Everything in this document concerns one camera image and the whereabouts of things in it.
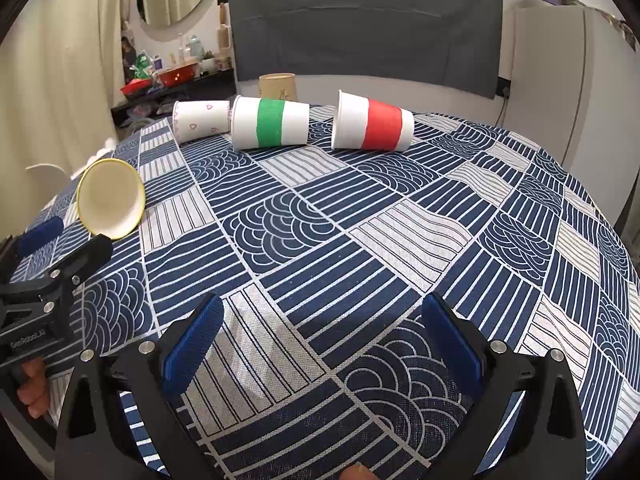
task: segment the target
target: human hand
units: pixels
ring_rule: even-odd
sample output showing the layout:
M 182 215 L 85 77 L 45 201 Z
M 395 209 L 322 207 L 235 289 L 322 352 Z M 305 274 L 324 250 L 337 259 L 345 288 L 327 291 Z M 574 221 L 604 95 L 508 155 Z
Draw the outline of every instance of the human hand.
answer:
M 22 363 L 22 370 L 29 379 L 18 388 L 18 398 L 28 406 L 29 414 L 38 418 L 49 409 L 49 382 L 44 376 L 44 359 L 37 357 Z
M 356 462 L 342 472 L 340 480 L 378 480 L 378 477 L 360 462 Z

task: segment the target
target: potted plant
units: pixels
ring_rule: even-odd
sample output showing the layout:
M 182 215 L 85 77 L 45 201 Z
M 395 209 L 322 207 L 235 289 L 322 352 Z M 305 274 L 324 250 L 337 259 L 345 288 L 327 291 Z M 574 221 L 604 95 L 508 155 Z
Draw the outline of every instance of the potted plant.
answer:
M 202 57 L 202 71 L 215 74 L 218 71 L 218 64 L 210 50 L 207 50 Z

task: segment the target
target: silver bolt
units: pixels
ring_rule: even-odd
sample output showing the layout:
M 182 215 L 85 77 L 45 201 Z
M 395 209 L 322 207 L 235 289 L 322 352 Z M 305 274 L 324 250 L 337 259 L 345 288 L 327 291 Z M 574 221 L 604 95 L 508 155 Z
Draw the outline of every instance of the silver bolt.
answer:
M 559 351 L 557 348 L 554 348 L 551 351 L 551 358 L 554 361 L 558 361 L 560 363 L 562 362 L 562 359 L 564 359 L 564 354 L 561 351 Z
M 153 341 L 143 341 L 142 343 L 140 343 L 138 351 L 141 354 L 150 354 L 154 351 L 154 348 L 156 348 L 156 343 L 154 343 Z
M 491 350 L 497 354 L 504 354 L 507 351 L 507 345 L 505 345 L 499 339 L 494 339 L 490 344 Z
M 91 350 L 90 348 L 87 348 L 86 350 L 82 351 L 82 353 L 80 354 L 80 360 L 82 362 L 90 361 L 93 358 L 94 358 L 94 351 Z

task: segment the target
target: yellow-rimmed cup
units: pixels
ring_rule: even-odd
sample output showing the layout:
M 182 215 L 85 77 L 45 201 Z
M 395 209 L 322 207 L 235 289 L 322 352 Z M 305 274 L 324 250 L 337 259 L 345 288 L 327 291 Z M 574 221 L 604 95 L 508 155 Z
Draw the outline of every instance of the yellow-rimmed cup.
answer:
M 132 165 L 119 158 L 103 158 L 84 170 L 76 203 L 80 221 L 89 232 L 119 240 L 140 223 L 145 186 Z

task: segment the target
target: green stripe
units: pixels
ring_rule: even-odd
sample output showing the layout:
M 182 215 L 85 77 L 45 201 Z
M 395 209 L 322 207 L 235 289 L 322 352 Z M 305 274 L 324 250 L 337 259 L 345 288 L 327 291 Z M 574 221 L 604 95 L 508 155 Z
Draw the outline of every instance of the green stripe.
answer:
M 255 126 L 260 148 L 282 145 L 282 112 L 284 103 L 284 101 L 276 101 L 274 99 L 260 99 L 258 122 Z

